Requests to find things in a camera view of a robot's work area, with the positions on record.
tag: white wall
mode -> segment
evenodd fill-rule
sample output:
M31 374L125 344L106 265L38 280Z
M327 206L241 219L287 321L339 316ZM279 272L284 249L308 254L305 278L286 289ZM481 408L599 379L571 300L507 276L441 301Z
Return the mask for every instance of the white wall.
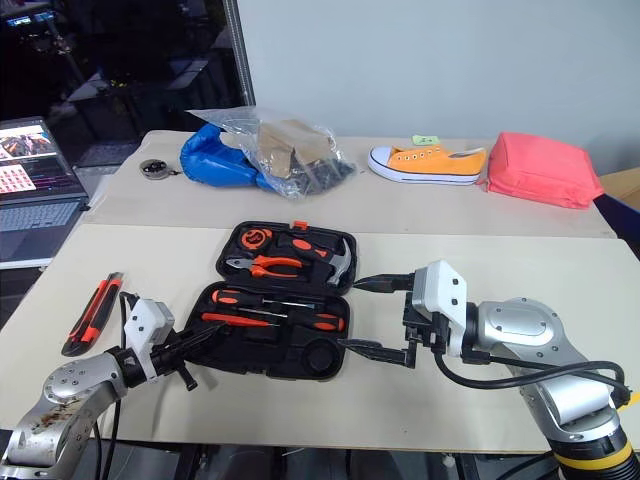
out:
M640 165L640 0L238 0L258 105L341 135L493 138Z

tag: clear plastic bag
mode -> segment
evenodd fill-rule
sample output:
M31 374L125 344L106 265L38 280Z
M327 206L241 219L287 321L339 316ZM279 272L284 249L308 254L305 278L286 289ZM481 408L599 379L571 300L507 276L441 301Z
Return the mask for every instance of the clear plastic bag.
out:
M189 113L234 134L249 162L287 198L324 192L356 172L330 130L291 115L260 107Z

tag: shoe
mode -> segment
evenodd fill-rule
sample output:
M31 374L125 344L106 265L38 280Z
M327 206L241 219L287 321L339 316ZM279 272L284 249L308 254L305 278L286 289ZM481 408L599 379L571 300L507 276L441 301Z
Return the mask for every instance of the shoe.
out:
M407 150L376 147L369 153L369 168L394 182L472 185L486 159L484 148L451 152L440 144Z

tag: orange pliers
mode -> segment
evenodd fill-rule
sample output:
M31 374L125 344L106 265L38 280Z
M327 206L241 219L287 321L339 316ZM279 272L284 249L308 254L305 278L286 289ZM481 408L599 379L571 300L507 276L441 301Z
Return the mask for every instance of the orange pliers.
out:
M297 258L265 257L264 255L258 255L256 258L232 257L227 259L226 263L234 268L246 268L251 272L252 277L296 278L298 275L295 273L272 272L267 268L277 265L302 268L302 262Z

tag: laptop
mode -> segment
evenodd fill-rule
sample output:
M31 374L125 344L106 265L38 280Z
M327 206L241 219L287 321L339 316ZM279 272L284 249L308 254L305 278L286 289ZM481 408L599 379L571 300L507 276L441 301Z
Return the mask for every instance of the laptop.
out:
M47 264L88 201L42 117L0 122L0 267Z

